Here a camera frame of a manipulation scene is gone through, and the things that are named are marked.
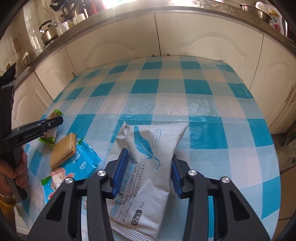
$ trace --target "blue snack package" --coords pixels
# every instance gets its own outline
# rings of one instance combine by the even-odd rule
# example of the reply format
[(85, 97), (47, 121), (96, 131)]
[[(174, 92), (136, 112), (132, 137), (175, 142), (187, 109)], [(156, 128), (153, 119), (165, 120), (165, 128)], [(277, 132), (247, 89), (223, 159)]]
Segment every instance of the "blue snack package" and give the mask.
[(41, 181), (45, 203), (67, 177), (73, 177), (75, 180), (89, 178), (101, 162), (96, 152), (84, 140), (80, 140), (76, 144), (74, 156), (51, 171), (50, 176)]

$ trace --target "white package of wipes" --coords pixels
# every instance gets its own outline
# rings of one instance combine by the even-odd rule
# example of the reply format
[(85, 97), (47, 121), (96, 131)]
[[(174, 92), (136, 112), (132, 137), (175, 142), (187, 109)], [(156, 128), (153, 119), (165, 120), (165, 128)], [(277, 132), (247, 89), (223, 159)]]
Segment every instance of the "white package of wipes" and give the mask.
[(112, 229), (133, 241), (157, 239), (171, 183), (171, 164), (187, 123), (127, 126), (124, 122), (107, 161), (122, 148), (129, 162), (119, 194), (107, 200)]

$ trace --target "blue feather graphic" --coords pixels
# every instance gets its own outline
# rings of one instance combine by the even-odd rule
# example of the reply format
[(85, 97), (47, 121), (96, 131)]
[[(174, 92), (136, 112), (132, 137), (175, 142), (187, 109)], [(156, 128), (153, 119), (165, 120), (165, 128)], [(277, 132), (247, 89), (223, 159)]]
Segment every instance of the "blue feather graphic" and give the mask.
[(160, 160), (158, 160), (157, 157), (154, 156), (149, 142), (141, 136), (139, 127), (137, 126), (134, 127), (134, 142), (138, 151), (147, 156), (147, 159), (154, 159), (156, 161), (155, 168), (158, 169), (160, 165)]

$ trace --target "plastic tablecloth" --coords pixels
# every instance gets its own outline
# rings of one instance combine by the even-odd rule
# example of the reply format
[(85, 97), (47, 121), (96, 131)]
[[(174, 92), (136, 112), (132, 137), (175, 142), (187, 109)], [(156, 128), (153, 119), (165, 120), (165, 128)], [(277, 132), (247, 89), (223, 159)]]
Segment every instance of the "plastic tablecloth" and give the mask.
[[(77, 134), (104, 161), (124, 121), (129, 125), (188, 122), (175, 153), (204, 176), (228, 176), (270, 237), (280, 207), (277, 156), (266, 122), (242, 79), (226, 63), (182, 56), (122, 61), (77, 75), (49, 106), (64, 113), (57, 141)], [(51, 147), (26, 145), (29, 197), (17, 206), (29, 228), (45, 205), (40, 180), (50, 173)], [(170, 192), (158, 240), (182, 240), (188, 200)], [(209, 240), (213, 240), (210, 209)], [(87, 233), (86, 211), (82, 232)], [(114, 232), (115, 240), (126, 240)]]

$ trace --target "cartoon pig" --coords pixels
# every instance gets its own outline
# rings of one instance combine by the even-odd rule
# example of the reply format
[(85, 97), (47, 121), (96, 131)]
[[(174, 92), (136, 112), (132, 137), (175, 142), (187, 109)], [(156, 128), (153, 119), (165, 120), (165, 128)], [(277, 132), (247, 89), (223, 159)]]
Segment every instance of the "cartoon pig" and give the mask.
[(66, 170), (63, 167), (58, 167), (54, 171), (50, 173), (50, 176), (52, 177), (52, 182), (50, 184), (50, 187), (52, 188), (53, 192), (50, 193), (47, 197), (47, 199), (50, 199), (54, 192), (59, 188), (59, 186), (62, 184), (62, 182), (68, 178), (68, 177), (74, 177), (74, 173), (71, 172), (68, 175), (66, 175)]

